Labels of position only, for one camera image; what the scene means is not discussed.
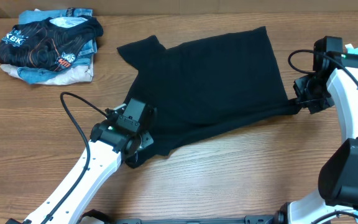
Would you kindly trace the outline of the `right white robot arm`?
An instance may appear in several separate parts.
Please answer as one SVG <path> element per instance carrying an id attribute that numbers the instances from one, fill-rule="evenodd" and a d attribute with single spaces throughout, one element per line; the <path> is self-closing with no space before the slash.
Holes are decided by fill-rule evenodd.
<path id="1" fill-rule="evenodd" d="M 295 80 L 296 95 L 311 113 L 336 107 L 342 143 L 321 168 L 317 189 L 283 205 L 275 223 L 329 223 L 358 211 L 358 55 L 312 54 L 313 71 Z"/>

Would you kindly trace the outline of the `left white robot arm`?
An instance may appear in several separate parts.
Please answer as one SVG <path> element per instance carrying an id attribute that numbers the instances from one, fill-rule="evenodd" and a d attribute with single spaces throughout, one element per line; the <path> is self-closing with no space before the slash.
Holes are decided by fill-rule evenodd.
<path id="1" fill-rule="evenodd" d="M 154 143 L 148 131 L 130 131 L 107 121 L 94 126 L 81 158 L 24 223 L 79 223 L 96 192 L 124 162 Z"/>

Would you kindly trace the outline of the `black t-shirt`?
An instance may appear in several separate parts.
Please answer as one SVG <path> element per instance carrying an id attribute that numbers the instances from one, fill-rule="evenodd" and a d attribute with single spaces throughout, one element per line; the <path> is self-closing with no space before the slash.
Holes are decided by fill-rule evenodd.
<path id="1" fill-rule="evenodd" d="M 153 143 L 126 159 L 153 156 L 300 110 L 287 97 L 266 28 L 185 42 L 166 49 L 156 36 L 123 45 L 138 74 L 127 94 L 154 106 Z"/>

